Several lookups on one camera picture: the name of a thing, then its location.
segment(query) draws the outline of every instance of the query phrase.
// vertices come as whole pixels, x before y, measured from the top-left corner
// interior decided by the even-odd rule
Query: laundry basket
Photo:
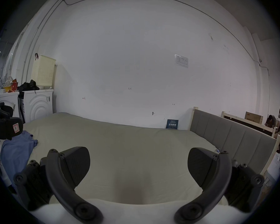
[[[37,86],[52,86],[55,59],[35,53],[31,79]]]

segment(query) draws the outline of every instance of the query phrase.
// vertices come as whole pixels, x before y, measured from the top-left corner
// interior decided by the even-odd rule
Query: upholstered headboard
[[[220,151],[227,151],[239,164],[246,163],[256,173],[264,174],[280,139],[195,107],[192,116],[190,131],[205,138]]]

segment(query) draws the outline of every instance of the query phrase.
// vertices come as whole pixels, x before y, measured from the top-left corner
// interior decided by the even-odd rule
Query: white washing machine
[[[4,102],[4,105],[10,106],[13,109],[12,117],[20,117],[18,95],[19,92],[0,93],[0,102]]]
[[[24,99],[19,98],[19,100],[25,123],[53,114],[53,91],[54,90],[24,91]]]

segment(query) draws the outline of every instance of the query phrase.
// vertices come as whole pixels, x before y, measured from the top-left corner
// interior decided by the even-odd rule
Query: sticker
[[[15,104],[11,102],[11,107],[13,109],[13,111],[15,111]]]
[[[180,66],[188,68],[188,58],[179,56],[179,55],[175,55],[175,65],[180,65]]]
[[[15,133],[17,133],[17,132],[20,131],[20,129],[19,129],[19,123],[14,124],[12,127],[13,127],[13,130],[14,130]]]
[[[166,129],[177,129],[178,119],[168,119]]]

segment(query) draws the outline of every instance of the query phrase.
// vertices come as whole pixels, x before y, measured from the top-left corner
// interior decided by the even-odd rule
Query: mattress
[[[191,148],[215,151],[206,139],[187,130],[141,128],[55,113],[24,124],[38,140],[30,160],[49,149],[61,152],[84,146],[90,169],[75,188],[84,199],[126,204],[192,201],[202,189],[191,177],[187,158]],[[50,203],[58,202],[52,198]]]

